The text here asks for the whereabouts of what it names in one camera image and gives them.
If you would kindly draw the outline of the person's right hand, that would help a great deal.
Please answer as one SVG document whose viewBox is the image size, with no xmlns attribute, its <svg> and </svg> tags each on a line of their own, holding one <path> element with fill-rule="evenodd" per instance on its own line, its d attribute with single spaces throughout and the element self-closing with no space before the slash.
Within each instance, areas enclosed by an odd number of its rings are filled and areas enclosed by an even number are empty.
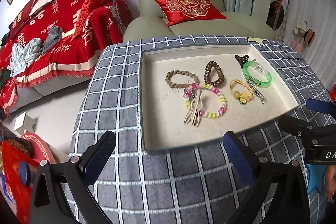
<svg viewBox="0 0 336 224">
<path fill-rule="evenodd" d="M 331 200 L 335 194 L 336 189 L 336 179 L 335 179 L 335 166 L 328 165 L 325 173 L 325 192 L 326 197 Z"/>
</svg>

